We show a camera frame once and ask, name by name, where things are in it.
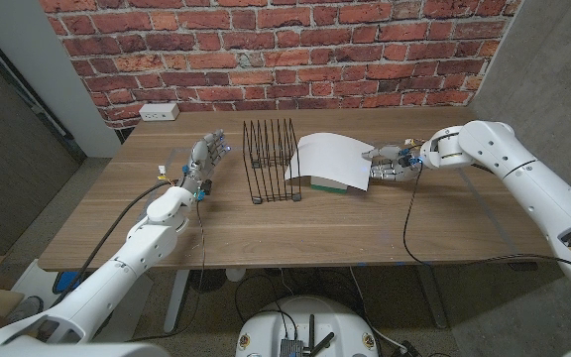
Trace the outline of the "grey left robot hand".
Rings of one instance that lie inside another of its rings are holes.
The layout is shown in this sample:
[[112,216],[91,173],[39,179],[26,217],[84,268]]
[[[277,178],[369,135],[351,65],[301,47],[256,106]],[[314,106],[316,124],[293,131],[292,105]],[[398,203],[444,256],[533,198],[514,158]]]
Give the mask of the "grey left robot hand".
[[178,185],[191,193],[197,193],[202,184],[212,177],[215,167],[229,151],[230,146],[225,141],[222,129],[205,135],[193,145]]

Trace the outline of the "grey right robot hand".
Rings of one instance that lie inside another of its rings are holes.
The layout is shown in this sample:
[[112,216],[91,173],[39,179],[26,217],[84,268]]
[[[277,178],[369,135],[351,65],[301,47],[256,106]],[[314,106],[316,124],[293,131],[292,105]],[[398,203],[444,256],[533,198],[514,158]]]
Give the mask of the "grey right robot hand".
[[416,178],[422,168],[421,158],[411,150],[411,147],[384,145],[363,152],[361,157],[372,161],[371,179],[407,181]]

